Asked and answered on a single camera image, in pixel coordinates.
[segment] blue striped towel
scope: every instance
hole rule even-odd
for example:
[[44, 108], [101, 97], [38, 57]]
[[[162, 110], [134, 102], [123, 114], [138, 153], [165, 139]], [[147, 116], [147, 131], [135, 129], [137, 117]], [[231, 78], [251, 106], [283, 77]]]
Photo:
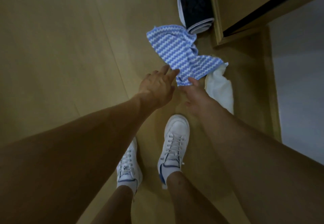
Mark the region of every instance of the blue striped towel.
[[154, 27], [146, 33], [148, 41], [171, 69], [180, 69], [176, 77], [178, 86], [191, 85], [188, 77], [200, 79], [216, 70], [223, 61], [220, 58], [201, 55], [193, 44], [197, 35], [191, 35], [179, 25]]

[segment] wall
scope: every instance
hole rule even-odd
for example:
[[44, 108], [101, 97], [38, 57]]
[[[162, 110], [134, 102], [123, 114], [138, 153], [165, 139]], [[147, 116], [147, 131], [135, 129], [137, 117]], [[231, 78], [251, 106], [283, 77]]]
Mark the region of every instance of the wall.
[[324, 0], [269, 27], [282, 142], [324, 164]]

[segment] sneaker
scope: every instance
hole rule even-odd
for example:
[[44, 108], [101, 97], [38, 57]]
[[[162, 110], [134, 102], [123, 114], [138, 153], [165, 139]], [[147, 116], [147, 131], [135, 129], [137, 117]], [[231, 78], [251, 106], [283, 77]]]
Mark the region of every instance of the sneaker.
[[171, 116], [164, 130], [164, 144], [157, 169], [162, 187], [167, 189], [169, 174], [181, 171], [182, 160], [189, 142], [189, 123], [182, 115]]
[[143, 174], [136, 159], [137, 141], [132, 140], [124, 156], [117, 166], [117, 187], [120, 185], [129, 186], [135, 194], [142, 182]]

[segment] forearm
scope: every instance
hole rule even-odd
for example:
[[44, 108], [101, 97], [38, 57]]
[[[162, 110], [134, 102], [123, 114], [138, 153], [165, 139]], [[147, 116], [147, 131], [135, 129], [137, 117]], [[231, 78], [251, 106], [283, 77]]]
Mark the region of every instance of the forearm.
[[207, 111], [200, 121], [252, 223], [324, 218], [322, 165], [249, 127], [215, 101]]
[[1, 219], [76, 222], [153, 110], [137, 95], [1, 148]]

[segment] wooden floor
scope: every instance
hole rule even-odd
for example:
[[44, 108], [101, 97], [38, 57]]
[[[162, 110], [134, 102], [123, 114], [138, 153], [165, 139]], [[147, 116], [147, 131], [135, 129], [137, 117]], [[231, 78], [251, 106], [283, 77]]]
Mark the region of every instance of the wooden floor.
[[[163, 61], [146, 39], [155, 25], [180, 24], [176, 0], [0, 0], [0, 139], [8, 143], [132, 97], [145, 74]], [[229, 62], [235, 115], [273, 134], [260, 35], [200, 54]], [[144, 180], [132, 206], [133, 223], [174, 223], [157, 160], [164, 126], [175, 113], [190, 123], [183, 172], [230, 223], [249, 223], [199, 122], [176, 90], [137, 134]], [[89, 223], [116, 187], [107, 181], [78, 223]]]

